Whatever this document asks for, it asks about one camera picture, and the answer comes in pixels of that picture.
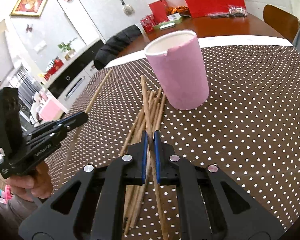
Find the person's left hand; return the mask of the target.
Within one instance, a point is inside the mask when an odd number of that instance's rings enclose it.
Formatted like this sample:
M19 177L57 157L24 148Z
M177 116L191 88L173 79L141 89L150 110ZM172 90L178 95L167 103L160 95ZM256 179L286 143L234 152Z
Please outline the person's left hand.
M49 168L44 161L36 166L34 175L11 176L5 182L10 185L14 194L29 202L33 201L30 194L46 199L51 196L53 190Z

